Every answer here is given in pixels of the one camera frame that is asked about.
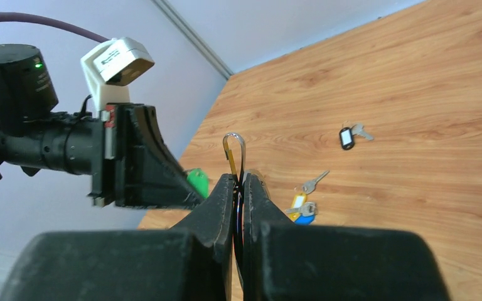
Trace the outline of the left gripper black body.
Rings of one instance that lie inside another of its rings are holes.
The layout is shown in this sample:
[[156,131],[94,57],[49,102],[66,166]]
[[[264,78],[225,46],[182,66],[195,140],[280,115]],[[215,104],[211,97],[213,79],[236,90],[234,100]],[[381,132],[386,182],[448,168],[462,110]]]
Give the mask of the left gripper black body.
[[114,197],[107,175],[113,168],[105,158],[105,122],[90,112],[53,112],[25,123],[21,137],[0,130],[0,160],[22,167],[29,176],[41,169],[89,175],[93,205],[107,206]]

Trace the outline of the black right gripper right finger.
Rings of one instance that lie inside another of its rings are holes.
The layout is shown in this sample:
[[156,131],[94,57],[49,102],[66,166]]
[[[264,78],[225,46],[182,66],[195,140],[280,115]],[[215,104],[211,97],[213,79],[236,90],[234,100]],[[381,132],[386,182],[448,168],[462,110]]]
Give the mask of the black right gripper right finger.
[[245,300],[449,300],[429,245],[410,231],[294,224],[263,177],[244,182]]

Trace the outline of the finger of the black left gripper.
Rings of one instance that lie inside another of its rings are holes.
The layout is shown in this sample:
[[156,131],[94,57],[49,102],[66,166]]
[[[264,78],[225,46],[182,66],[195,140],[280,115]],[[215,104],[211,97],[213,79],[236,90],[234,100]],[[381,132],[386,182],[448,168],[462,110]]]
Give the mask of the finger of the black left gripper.
[[132,209],[193,209],[204,200],[164,143],[156,109],[120,105],[115,111],[117,152],[114,202]]

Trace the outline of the green tagged key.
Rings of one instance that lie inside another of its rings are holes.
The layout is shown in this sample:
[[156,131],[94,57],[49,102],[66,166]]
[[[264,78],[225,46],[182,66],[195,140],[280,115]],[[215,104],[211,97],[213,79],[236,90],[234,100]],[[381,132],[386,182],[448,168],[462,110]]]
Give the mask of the green tagged key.
[[209,196],[210,180],[207,173],[201,168],[185,170],[187,181],[202,195],[203,198]]

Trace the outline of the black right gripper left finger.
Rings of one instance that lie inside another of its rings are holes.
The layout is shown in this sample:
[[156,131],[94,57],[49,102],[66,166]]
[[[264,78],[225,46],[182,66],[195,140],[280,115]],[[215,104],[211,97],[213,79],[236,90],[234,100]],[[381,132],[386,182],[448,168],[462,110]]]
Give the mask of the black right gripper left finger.
[[22,251],[0,300],[230,300],[233,179],[167,230],[59,231]]

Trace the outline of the blue tagged key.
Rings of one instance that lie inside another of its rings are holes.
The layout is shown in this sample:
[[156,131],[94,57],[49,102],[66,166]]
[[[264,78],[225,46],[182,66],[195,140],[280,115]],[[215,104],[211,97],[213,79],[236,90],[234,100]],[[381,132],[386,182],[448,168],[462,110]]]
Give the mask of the blue tagged key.
[[315,202],[306,202],[300,207],[285,210],[285,214],[290,217],[293,223],[299,225],[311,224],[315,220],[317,213],[318,207]]

